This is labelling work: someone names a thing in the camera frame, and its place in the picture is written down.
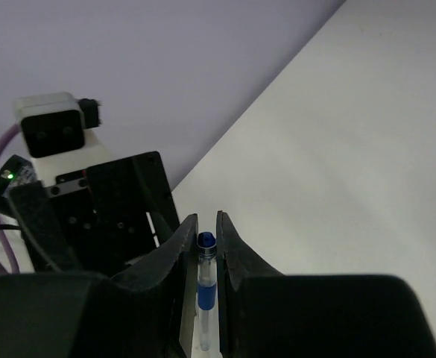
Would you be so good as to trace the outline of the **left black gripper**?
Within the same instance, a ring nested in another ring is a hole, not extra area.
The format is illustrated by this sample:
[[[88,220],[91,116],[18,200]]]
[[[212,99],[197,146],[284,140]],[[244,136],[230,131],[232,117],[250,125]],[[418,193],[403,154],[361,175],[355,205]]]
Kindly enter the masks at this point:
[[[157,151],[17,186],[8,201],[36,272],[116,274],[180,225]]]

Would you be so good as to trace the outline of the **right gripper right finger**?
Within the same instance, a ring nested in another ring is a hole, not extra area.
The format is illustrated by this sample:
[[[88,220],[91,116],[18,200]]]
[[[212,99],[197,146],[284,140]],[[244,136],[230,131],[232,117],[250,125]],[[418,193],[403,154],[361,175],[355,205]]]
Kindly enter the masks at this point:
[[[271,309],[260,312],[265,280],[282,273],[260,257],[239,235],[228,213],[216,218],[219,350],[223,357],[287,357],[288,347],[268,332]]]

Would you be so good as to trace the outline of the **blue ballpoint pen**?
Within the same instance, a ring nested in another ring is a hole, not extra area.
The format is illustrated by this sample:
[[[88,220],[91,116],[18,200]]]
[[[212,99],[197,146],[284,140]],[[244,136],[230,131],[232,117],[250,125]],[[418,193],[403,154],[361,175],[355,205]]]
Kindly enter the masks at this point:
[[[216,238],[211,232],[198,234],[197,303],[199,343],[202,351],[211,346],[210,313],[215,307],[217,289]]]

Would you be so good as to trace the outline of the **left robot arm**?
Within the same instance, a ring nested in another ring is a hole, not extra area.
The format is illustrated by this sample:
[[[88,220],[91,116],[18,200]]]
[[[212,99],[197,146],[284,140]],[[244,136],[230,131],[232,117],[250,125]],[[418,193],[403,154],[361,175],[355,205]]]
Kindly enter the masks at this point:
[[[180,225],[156,151],[61,174],[48,186],[31,162],[14,155],[0,170],[0,213],[18,221],[35,271],[107,276]]]

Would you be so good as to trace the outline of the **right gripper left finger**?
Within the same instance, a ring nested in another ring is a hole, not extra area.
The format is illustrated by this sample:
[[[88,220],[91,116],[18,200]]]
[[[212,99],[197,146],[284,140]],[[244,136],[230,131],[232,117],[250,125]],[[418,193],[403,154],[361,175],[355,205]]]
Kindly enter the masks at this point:
[[[124,357],[190,357],[198,277],[198,215],[113,277],[131,299],[126,309]]]

